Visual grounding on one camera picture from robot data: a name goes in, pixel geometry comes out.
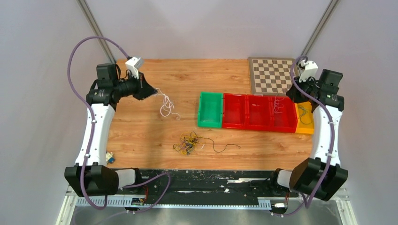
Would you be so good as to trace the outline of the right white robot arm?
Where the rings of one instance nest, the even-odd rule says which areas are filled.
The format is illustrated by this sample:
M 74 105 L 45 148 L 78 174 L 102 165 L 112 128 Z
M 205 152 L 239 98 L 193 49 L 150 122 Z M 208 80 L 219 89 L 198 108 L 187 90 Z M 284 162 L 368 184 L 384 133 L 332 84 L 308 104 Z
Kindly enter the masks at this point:
M 346 182 L 348 171 L 341 167 L 338 156 L 338 129 L 344 110 L 344 97 L 338 95 L 340 72 L 323 69 L 318 80 L 295 78 L 287 96 L 294 103 L 309 102 L 314 134 L 310 157 L 292 171 L 277 169 L 268 182 L 269 192 L 281 195 L 288 188 L 313 198 L 328 201 Z

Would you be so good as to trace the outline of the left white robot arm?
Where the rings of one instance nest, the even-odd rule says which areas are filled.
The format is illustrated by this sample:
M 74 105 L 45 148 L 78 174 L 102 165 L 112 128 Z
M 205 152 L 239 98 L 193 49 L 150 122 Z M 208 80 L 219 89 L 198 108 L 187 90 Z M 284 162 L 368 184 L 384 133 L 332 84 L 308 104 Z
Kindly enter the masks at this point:
M 126 77 L 121 78 L 117 64 L 99 64 L 96 67 L 97 79 L 84 99 L 88 108 L 82 149 L 75 164 L 66 167 L 64 172 L 65 179 L 79 197 L 115 195 L 123 187 L 132 194 L 143 190 L 139 169 L 113 170 L 107 167 L 108 134 L 120 99 L 133 96 L 144 100 L 157 93 L 138 70 L 139 66 L 131 60 L 125 66 Z

